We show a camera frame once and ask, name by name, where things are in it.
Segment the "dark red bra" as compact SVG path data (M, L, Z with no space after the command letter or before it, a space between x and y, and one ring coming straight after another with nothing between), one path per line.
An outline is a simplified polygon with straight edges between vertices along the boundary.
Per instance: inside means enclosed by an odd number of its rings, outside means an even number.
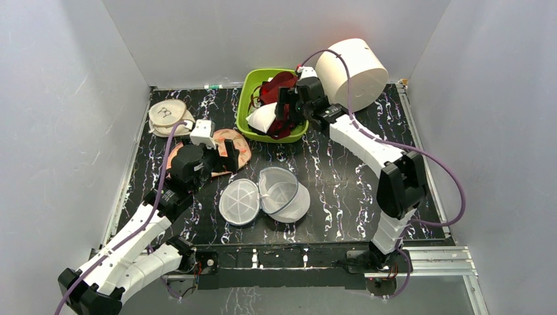
M255 87L250 96L246 117L253 132L273 140L291 135L299 123L290 118L289 103L279 102L279 92L282 88L293 88L297 80L298 77L292 72L282 71Z

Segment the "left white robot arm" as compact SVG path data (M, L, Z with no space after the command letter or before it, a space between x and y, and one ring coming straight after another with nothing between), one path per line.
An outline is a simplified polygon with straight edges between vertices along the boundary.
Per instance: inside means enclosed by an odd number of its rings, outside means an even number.
M119 314L134 294L169 272L200 274L197 248L174 236L157 248L152 241L193 204L194 195L215 173L235 173L244 153L230 139L225 156L218 144L183 141L173 158L166 157L154 189L144 197L127 224L94 257L58 276L62 300L76 314Z

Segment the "white blue-trimmed mesh laundry bag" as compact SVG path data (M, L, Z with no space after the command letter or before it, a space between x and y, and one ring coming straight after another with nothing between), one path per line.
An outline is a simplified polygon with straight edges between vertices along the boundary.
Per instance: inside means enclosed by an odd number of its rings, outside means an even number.
M290 224L302 219L310 207L308 189L288 169L263 168L257 182L241 178L231 182L221 193L218 209L231 225L251 223L263 211L273 220Z

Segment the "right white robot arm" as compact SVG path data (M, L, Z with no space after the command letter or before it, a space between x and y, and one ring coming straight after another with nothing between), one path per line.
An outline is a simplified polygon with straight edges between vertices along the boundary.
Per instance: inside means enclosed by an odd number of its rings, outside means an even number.
M388 271L396 262L405 230L428 193L423 157L387 144L351 116L340 104L329 102L321 81L306 77L293 87L278 88L278 118L308 122L330 140L341 144L378 177L375 202L381 209L369 249L346 266Z

